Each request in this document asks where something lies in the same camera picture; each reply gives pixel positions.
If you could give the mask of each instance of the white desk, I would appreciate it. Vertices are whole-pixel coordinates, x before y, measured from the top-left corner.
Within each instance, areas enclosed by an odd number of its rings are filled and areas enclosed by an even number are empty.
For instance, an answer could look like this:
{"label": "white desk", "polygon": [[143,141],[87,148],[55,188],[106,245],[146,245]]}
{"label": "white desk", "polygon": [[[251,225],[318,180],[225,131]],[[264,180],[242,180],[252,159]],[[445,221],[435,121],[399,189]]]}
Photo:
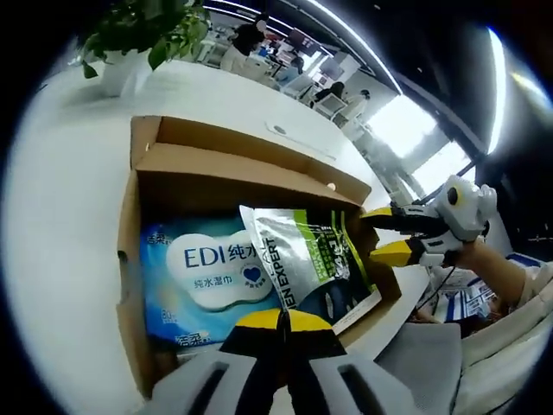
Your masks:
{"label": "white desk", "polygon": [[[255,82],[175,61],[161,66],[131,101],[101,98],[98,83],[73,69],[38,93],[11,154],[2,218],[16,324],[38,373],[72,414],[123,414],[142,404],[115,313],[132,115],[189,118],[286,145],[369,183],[365,208],[389,201],[338,127]],[[271,132],[270,124],[289,137]],[[420,269],[401,271],[398,280],[402,299],[353,345],[371,357],[397,332],[428,281]]]}

